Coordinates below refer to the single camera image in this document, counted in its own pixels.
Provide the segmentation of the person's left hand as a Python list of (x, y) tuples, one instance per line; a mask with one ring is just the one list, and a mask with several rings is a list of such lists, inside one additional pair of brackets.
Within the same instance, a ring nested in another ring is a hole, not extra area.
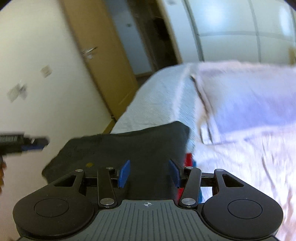
[(6, 169), (6, 163), (1, 156), (1, 164), (0, 164), (0, 193), (2, 193), (2, 188), (4, 185), (4, 171)]

